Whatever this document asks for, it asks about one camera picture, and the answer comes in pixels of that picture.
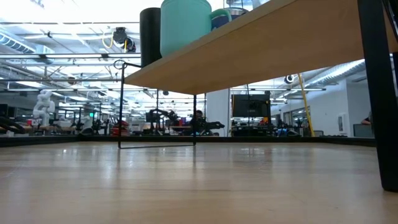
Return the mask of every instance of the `teal container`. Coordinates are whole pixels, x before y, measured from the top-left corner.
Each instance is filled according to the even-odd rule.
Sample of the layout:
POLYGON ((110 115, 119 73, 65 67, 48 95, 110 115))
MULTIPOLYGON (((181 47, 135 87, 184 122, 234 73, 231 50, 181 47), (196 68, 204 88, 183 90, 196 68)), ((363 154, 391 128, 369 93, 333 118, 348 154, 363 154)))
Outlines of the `teal container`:
POLYGON ((231 14, 224 9, 211 12, 206 0, 165 0, 161 7, 160 52, 166 56, 211 32, 211 20, 231 14))

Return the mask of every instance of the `metal frame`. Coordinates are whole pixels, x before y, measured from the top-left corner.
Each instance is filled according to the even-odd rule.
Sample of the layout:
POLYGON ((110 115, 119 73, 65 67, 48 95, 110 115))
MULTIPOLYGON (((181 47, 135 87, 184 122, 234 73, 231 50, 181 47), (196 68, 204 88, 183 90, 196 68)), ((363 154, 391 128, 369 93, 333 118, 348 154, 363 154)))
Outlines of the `metal frame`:
POLYGON ((381 185, 386 191, 398 192, 398 138, 394 130, 398 125, 398 104, 383 0, 358 0, 358 10, 381 185))
MULTIPOLYGON (((119 106, 119 133, 118 133, 118 149, 142 149, 142 148, 150 148, 150 147, 187 147, 187 146, 196 146, 197 145, 197 96, 193 96, 193 118, 192 118, 192 144, 186 145, 166 145, 166 146, 135 146, 135 147, 122 147, 122 116, 123 116, 123 90, 124 90, 124 69, 127 66, 139 67, 138 65, 134 65, 131 63, 124 62, 122 66, 122 75, 121 75, 121 91, 120 91, 120 106, 119 106)), ((157 99, 156 99, 156 108, 158 108, 159 103, 159 90, 157 90, 157 99)))

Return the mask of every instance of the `wooden floor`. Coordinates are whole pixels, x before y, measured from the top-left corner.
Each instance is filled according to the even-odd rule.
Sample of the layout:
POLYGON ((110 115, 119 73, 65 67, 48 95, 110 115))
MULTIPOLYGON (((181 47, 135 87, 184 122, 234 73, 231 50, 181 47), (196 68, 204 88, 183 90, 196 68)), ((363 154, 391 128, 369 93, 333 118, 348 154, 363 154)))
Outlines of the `wooden floor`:
POLYGON ((0 223, 397 224, 398 194, 370 147, 77 142, 0 148, 0 223))

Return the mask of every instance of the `white humanoid robot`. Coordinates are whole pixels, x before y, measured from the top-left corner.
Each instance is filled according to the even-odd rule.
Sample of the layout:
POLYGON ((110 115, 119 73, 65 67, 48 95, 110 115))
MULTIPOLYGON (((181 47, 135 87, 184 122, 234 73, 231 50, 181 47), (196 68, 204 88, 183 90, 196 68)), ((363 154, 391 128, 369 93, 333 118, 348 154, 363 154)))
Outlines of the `white humanoid robot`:
POLYGON ((40 91, 40 94, 37 95, 37 103, 33 108, 33 117, 35 119, 42 118, 42 126, 49 125, 50 113, 55 111, 55 103, 50 100, 51 95, 51 91, 40 91))

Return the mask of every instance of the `white column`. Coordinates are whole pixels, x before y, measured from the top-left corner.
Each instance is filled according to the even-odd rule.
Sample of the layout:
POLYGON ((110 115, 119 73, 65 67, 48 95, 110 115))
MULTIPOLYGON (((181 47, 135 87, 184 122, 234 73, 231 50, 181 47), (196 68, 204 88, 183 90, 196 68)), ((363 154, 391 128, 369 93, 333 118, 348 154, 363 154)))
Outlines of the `white column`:
POLYGON ((219 121, 225 125, 224 129, 214 129, 214 133, 219 133, 220 137, 231 136, 228 134, 231 128, 231 95, 229 89, 214 91, 206 95, 206 118, 207 122, 219 121))

